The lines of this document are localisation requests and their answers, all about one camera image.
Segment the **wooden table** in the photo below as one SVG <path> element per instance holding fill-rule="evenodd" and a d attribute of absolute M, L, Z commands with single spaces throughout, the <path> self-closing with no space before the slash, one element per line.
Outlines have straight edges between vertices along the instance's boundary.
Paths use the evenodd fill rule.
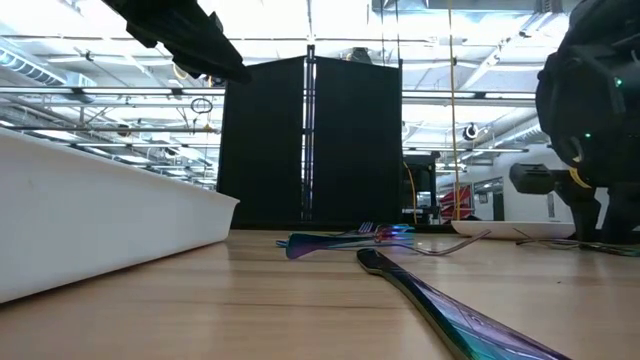
<path fill-rule="evenodd" d="M 366 274 L 354 252 L 288 261 L 274 247 L 285 237 L 233 232 L 226 243 L 0 306 L 0 359 L 450 358 L 413 306 Z M 569 357 L 638 358 L 637 259 L 499 241 L 446 258 L 389 256 Z"/>

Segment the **black panel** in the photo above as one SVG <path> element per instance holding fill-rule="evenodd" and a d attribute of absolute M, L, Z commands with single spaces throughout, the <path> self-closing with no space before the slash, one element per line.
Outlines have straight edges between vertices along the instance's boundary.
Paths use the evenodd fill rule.
<path fill-rule="evenodd" d="M 317 58 L 313 221 L 400 218 L 398 69 Z"/>
<path fill-rule="evenodd" d="M 299 221 L 304 58 L 248 68 L 226 91 L 218 191 L 241 201 L 235 223 Z"/>

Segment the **white tray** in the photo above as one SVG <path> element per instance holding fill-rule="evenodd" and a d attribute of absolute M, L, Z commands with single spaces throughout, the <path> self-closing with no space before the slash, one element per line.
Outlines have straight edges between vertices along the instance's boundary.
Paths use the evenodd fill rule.
<path fill-rule="evenodd" d="M 453 221 L 453 228 L 461 235 L 474 236 L 490 230 L 488 239 L 524 240 L 566 239 L 573 235 L 576 227 L 571 223 L 517 222 L 517 221 Z"/>

